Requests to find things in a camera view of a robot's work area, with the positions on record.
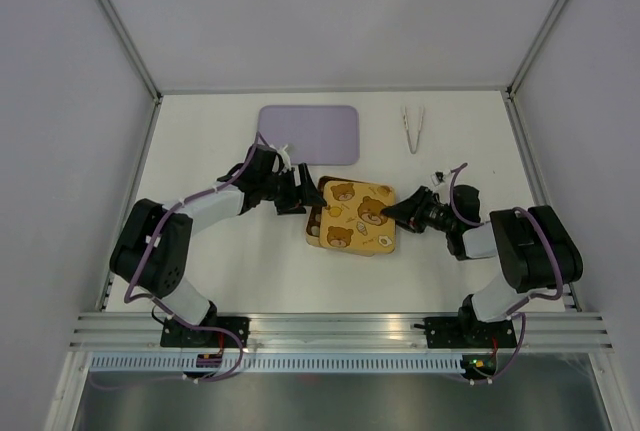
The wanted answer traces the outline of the gold chocolate box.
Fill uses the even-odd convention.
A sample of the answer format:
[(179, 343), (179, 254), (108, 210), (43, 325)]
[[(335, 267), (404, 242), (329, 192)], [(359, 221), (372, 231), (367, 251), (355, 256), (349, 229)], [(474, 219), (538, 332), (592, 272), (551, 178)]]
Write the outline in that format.
[(311, 208), (305, 236), (311, 246), (355, 253), (357, 213), (353, 204), (356, 183), (343, 178), (322, 176), (318, 190), (326, 201)]

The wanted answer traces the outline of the silver tin lid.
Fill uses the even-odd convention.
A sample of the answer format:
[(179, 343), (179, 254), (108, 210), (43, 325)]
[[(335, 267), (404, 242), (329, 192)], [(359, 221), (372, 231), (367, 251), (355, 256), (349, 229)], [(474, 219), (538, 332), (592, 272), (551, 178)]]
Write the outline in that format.
[(322, 248), (367, 257), (395, 250), (395, 222), (382, 213), (396, 203), (391, 186), (331, 179), (323, 187), (323, 198), (318, 236)]

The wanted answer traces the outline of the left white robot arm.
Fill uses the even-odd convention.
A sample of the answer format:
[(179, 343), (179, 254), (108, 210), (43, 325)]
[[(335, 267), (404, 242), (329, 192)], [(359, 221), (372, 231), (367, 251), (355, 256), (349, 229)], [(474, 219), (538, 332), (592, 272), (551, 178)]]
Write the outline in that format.
[(285, 151), (258, 143), (203, 191), (171, 204), (137, 201), (109, 261), (111, 272), (127, 284), (124, 302), (147, 300), (162, 309), (167, 315), (163, 330), (179, 347), (244, 348), (241, 331), (220, 324), (215, 304), (185, 273), (194, 235), (264, 201), (280, 215), (303, 214), (326, 203), (306, 164), (292, 165)]

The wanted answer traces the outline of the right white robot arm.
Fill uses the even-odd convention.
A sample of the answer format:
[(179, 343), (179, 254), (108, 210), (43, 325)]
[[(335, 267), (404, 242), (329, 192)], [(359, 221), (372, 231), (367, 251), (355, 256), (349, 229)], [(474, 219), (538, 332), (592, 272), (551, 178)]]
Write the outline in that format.
[(497, 258), (500, 265), (455, 316), (418, 324), (430, 349), (514, 349), (517, 312), (534, 299), (560, 299), (565, 286), (583, 274), (577, 246), (548, 205), (493, 211), (482, 221), (478, 190), (456, 185), (447, 203), (420, 187), (382, 213), (415, 234), (428, 228), (444, 233), (449, 253), (459, 261)]

